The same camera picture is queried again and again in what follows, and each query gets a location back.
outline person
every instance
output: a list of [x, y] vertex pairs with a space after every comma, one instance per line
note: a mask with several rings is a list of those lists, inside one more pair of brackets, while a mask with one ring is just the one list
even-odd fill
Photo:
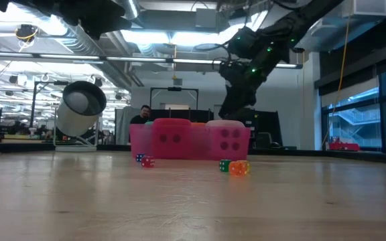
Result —
[[131, 119], [131, 124], [145, 124], [150, 117], [150, 106], [144, 104], [141, 107], [141, 113]]

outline pink die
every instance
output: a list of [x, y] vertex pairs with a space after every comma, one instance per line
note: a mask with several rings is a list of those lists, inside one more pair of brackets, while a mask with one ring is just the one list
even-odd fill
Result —
[[154, 158], [150, 156], [143, 157], [141, 159], [141, 166], [146, 168], [154, 167]]

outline table surface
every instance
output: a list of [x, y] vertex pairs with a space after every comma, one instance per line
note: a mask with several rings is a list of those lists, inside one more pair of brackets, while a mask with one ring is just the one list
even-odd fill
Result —
[[0, 155], [0, 240], [386, 241], [386, 164], [249, 159], [232, 177], [124, 152]]

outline glass window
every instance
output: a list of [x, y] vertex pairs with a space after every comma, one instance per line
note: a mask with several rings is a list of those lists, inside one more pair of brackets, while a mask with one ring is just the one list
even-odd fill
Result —
[[329, 140], [339, 137], [344, 143], [360, 147], [382, 147], [379, 105], [343, 110], [329, 114]]
[[[367, 90], [367, 91], [364, 91], [360, 94], [356, 94], [354, 96], [351, 96], [349, 98], [346, 98], [344, 100], [341, 100], [338, 102], [338, 104], [336, 105], [336, 107], [339, 107], [339, 106], [344, 106], [344, 105], [347, 105], [347, 104], [352, 104], [352, 103], [356, 103], [356, 102], [360, 102], [360, 101], [364, 101], [364, 100], [370, 100], [372, 98], [378, 98], [379, 96], [379, 89], [378, 87], [375, 87], [375, 88], [372, 88], [370, 90]], [[333, 104], [329, 105], [328, 108], [331, 109], [333, 108]]]

